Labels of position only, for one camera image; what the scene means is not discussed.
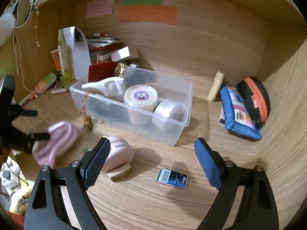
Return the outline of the black orange zip case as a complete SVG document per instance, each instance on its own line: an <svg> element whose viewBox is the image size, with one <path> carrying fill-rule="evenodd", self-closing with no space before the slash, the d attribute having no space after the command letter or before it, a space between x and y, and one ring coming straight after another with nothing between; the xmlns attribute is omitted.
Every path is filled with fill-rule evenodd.
<svg viewBox="0 0 307 230"><path fill-rule="evenodd" d="M261 129L271 111L270 98L265 87L256 77L247 77L237 84L237 89L253 123L257 129Z"/></svg>

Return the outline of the white cloth pouch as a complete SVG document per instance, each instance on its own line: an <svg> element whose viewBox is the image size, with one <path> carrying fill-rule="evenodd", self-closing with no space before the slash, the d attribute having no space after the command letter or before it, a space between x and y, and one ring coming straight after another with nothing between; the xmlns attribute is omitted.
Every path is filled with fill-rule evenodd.
<svg viewBox="0 0 307 230"><path fill-rule="evenodd" d="M122 96L126 91L126 82L122 77L109 77L101 81L83 84L82 89L86 91L100 92L105 97Z"/></svg>

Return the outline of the small white box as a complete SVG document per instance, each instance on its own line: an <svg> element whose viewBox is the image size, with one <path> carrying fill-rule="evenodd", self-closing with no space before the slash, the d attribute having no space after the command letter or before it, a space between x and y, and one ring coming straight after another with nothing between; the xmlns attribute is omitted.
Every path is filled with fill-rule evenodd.
<svg viewBox="0 0 307 230"><path fill-rule="evenodd" d="M139 58L138 50L134 47L126 46L111 54L113 62L121 62L124 60L134 60Z"/></svg>

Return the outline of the orange sticky note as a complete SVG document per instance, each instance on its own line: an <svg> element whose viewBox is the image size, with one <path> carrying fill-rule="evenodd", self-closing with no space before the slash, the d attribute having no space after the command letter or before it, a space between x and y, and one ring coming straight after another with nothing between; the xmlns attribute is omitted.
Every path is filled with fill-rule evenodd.
<svg viewBox="0 0 307 230"><path fill-rule="evenodd" d="M123 6L119 8L119 21L121 22L156 22L176 25L177 8L173 6Z"/></svg>

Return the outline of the pink round Hyntoor case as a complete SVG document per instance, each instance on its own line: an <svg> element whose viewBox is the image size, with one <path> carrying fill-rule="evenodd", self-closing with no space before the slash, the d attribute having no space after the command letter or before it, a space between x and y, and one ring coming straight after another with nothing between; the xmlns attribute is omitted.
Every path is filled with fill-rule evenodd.
<svg viewBox="0 0 307 230"><path fill-rule="evenodd" d="M119 136L107 136L106 138L110 142L110 153L103 165L103 173L108 173L122 165L132 162L134 151L126 140Z"/></svg>

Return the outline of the pink sticky note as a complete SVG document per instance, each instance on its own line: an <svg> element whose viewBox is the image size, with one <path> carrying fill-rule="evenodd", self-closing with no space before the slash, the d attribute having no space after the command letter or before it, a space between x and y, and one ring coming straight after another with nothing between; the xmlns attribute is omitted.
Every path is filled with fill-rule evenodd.
<svg viewBox="0 0 307 230"><path fill-rule="evenodd" d="M98 17L113 13L113 0L92 0L87 2L86 17Z"/></svg>

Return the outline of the cream small tube bottle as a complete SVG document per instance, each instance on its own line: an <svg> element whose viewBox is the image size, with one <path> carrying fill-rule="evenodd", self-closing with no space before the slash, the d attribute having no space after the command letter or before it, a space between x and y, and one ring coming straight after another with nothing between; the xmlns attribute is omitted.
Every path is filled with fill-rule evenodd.
<svg viewBox="0 0 307 230"><path fill-rule="evenodd" d="M217 71L214 77L213 85L208 93L208 101L213 102L216 99L216 96L219 93L221 85L223 83L224 73Z"/></svg>

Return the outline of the clear tape roll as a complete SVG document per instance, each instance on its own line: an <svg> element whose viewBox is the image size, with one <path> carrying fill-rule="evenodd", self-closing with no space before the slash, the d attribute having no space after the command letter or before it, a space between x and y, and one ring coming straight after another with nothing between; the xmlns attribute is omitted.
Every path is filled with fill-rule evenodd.
<svg viewBox="0 0 307 230"><path fill-rule="evenodd" d="M181 104L171 99L164 99L154 110L152 123L162 131L169 131L174 126L170 120L178 121L182 112L183 107Z"/></svg>

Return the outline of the red white marker pen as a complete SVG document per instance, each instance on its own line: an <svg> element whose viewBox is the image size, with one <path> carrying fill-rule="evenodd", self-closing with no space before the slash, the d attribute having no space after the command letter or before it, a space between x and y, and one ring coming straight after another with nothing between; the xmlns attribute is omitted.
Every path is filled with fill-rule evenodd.
<svg viewBox="0 0 307 230"><path fill-rule="evenodd" d="M31 94L29 94L26 98L24 98L22 101L19 102L19 106L24 107L27 103L29 103L30 101L33 101L34 99L36 99L38 97L39 97L39 95L34 90Z"/></svg>

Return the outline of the yellow green spray bottle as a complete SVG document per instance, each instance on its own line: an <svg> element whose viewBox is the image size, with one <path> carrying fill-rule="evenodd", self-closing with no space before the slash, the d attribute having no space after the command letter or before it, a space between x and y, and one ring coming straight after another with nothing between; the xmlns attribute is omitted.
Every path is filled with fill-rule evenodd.
<svg viewBox="0 0 307 230"><path fill-rule="evenodd" d="M64 82L69 83L73 80L73 75L70 66L72 55L71 55L71 48L66 44L63 29L60 29L58 31L58 50L59 50L62 78Z"/></svg>

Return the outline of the white curled paper sheet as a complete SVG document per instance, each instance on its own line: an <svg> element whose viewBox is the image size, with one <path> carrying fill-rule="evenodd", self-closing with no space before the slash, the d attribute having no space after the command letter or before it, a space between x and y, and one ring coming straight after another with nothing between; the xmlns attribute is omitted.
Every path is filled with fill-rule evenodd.
<svg viewBox="0 0 307 230"><path fill-rule="evenodd" d="M88 44L83 32L76 26L63 29L65 54L75 80L88 76L91 65Z"/></svg>

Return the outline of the white lidded tub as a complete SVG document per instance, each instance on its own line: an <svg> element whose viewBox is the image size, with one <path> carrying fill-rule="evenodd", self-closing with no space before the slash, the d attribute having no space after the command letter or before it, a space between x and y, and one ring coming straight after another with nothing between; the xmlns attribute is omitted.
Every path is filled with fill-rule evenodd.
<svg viewBox="0 0 307 230"><path fill-rule="evenodd" d="M124 103L133 109L128 109L132 124L142 126L150 122L152 116L143 111L153 113L158 104L158 92L149 85L135 85L128 88L124 94Z"/></svg>

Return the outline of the blue patchwork pencil pouch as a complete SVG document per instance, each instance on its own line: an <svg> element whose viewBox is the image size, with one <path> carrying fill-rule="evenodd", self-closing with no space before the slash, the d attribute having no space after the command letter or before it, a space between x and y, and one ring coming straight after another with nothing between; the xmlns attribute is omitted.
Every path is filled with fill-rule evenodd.
<svg viewBox="0 0 307 230"><path fill-rule="evenodd" d="M224 113L225 129L254 140L261 140L260 131L254 125L237 88L222 84L219 97Z"/></svg>

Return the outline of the beige eraser block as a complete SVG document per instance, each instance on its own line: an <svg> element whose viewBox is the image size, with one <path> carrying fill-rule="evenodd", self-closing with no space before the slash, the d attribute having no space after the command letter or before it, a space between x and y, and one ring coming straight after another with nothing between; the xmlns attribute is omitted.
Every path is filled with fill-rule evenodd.
<svg viewBox="0 0 307 230"><path fill-rule="evenodd" d="M125 176L127 173L131 171L131 165L129 163L126 163L120 167L117 167L107 173L108 178L115 182L118 181L120 178Z"/></svg>

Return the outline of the green sticky note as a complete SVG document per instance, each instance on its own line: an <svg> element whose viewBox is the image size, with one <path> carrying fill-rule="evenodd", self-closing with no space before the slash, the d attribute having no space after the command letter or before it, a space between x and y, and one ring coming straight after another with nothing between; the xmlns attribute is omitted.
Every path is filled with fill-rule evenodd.
<svg viewBox="0 0 307 230"><path fill-rule="evenodd" d="M122 3L123 6L162 6L163 0L124 0Z"/></svg>

